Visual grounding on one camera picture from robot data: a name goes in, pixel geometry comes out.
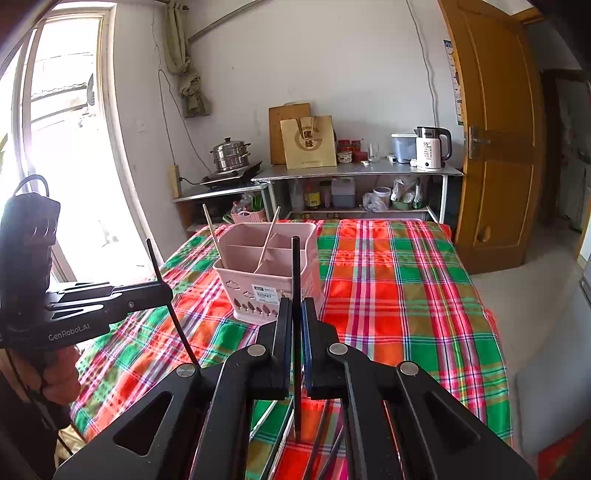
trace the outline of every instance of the person's hand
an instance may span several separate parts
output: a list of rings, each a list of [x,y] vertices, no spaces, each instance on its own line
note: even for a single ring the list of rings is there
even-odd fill
[[[39,373],[13,350],[10,350],[10,355],[22,382],[29,389],[38,391],[41,388]],[[68,405],[80,393],[80,382],[76,369],[76,361],[80,358],[80,354],[74,346],[70,346],[54,352],[52,358],[53,361],[43,371],[43,379],[45,380],[43,396],[54,403]],[[22,401],[28,401],[26,393],[12,371],[5,350],[0,350],[0,371],[19,398]]]

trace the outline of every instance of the chopstick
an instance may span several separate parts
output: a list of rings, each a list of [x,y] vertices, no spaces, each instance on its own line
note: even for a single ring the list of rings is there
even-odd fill
[[[271,415],[271,412],[273,411],[273,408],[275,408],[275,405],[277,405],[277,400],[273,400],[271,402],[271,405],[269,405],[267,407],[267,409],[265,410],[265,413],[262,415],[262,417],[256,423],[256,425],[254,426],[254,428],[251,430],[251,434],[250,434],[250,437],[248,439],[249,442],[252,441],[252,439],[255,437],[256,433],[261,429],[262,425],[265,423],[265,420],[267,418],[269,418],[269,415]]]
[[[226,268],[226,262],[224,262],[222,257],[222,249],[220,248],[220,244],[217,242],[216,231],[215,228],[213,228],[212,218],[209,216],[209,210],[207,209],[207,205],[205,204],[203,204],[203,211],[205,213],[205,218],[207,219],[209,229],[212,231],[213,243],[216,244],[217,253],[220,256],[220,262],[222,263],[222,268]]]
[[[320,471],[320,473],[318,475],[318,480],[324,480],[324,477],[326,477],[326,474],[328,473],[329,468],[330,468],[330,464],[335,459],[336,454],[339,453],[340,444],[343,442],[344,436],[345,436],[345,431],[344,431],[343,427],[341,427],[339,430],[339,434],[338,434],[338,436],[337,436],[337,438],[330,450],[329,457],[326,459],[326,463],[324,464],[324,466],[322,467],[322,470]]]
[[[273,217],[273,221],[271,222],[271,226],[269,227],[269,233],[267,234],[265,244],[262,246],[261,257],[259,259],[259,263],[258,263],[257,268],[261,268],[262,261],[265,258],[265,254],[267,253],[267,245],[269,244],[269,239],[271,238],[271,234],[273,233],[273,227],[275,226],[275,223],[276,223],[277,219],[279,218],[280,210],[281,210],[281,207],[277,207],[277,210],[275,210],[275,216]]]
[[[293,411],[294,411],[294,397],[291,398],[290,404],[287,407],[287,412],[285,412],[285,417],[283,417],[283,422],[281,423],[281,428],[279,429],[279,434],[277,435],[277,439],[271,448],[271,452],[269,453],[269,458],[267,459],[267,463],[265,464],[265,468],[261,474],[261,480],[268,480],[272,478],[272,475],[275,473],[277,469],[276,463],[279,463],[278,459],[281,457],[281,445],[283,443],[283,438],[289,436],[291,426],[293,425]]]
[[[330,400],[326,400],[324,402],[324,408],[322,409],[322,414],[320,415],[320,422],[318,423],[318,430],[316,431],[316,438],[314,439],[314,445],[312,447],[312,451],[310,453],[310,457],[308,458],[308,463],[306,465],[306,470],[304,471],[304,476],[302,480],[310,480],[312,478],[312,468],[314,467],[314,460],[316,460],[316,455],[318,454],[318,448],[320,447],[320,439],[322,438],[322,434],[324,433],[324,429],[326,428],[326,423],[330,418],[328,415],[330,407]]]

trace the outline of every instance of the wooden stick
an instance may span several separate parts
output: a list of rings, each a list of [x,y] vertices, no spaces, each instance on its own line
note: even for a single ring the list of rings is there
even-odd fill
[[[213,228],[212,218],[209,216],[209,210],[207,209],[207,205],[203,204],[203,211],[205,212],[205,218],[207,219],[207,224],[209,225],[209,229],[212,231],[212,238],[213,243],[216,244],[217,253],[220,256],[220,262],[222,263],[222,268],[226,268],[226,262],[224,262],[222,257],[222,249],[220,248],[220,244],[217,242],[216,231]]]
[[[271,234],[273,233],[273,227],[275,226],[275,223],[279,218],[279,211],[280,210],[281,210],[281,207],[277,207],[277,210],[275,210],[275,216],[273,217],[273,221],[271,222],[271,226],[269,227],[269,233],[267,234],[265,244],[262,246],[261,257],[259,259],[259,263],[258,263],[257,268],[261,268],[262,261],[265,258],[265,254],[267,253],[267,245],[269,243],[269,240],[271,239]]]

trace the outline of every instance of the curtain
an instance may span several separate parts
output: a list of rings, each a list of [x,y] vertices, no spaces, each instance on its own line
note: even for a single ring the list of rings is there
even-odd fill
[[[200,77],[191,60],[179,2],[164,7],[164,56],[168,71],[178,75],[178,92],[184,99],[184,116],[210,114],[209,101],[201,92]]]

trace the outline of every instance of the shelf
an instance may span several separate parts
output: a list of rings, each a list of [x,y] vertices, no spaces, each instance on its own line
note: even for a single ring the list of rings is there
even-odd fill
[[[386,212],[368,212],[367,210],[363,210],[362,208],[336,208],[336,207],[321,207],[316,210],[302,210],[300,212],[296,212],[292,210],[291,213],[429,213],[428,208],[413,208],[410,210],[397,210],[394,208],[389,208]]]
[[[388,160],[362,163],[339,163],[336,167],[293,168],[288,170],[285,165],[273,165],[259,173],[253,181],[276,181],[288,179],[304,179],[318,177],[341,177],[359,175],[435,175],[461,177],[463,173],[453,167],[444,167],[434,171],[417,170],[408,163],[392,163]]]
[[[221,197],[224,195],[236,195],[238,193],[246,193],[246,192],[261,192],[264,189],[264,185],[261,184],[247,184],[246,186],[241,187],[233,187],[228,189],[221,189],[218,187],[217,189],[210,189],[208,187],[204,187],[202,185],[198,185],[186,191],[181,198],[174,199],[173,202],[188,202],[190,200],[201,200],[213,197]]]

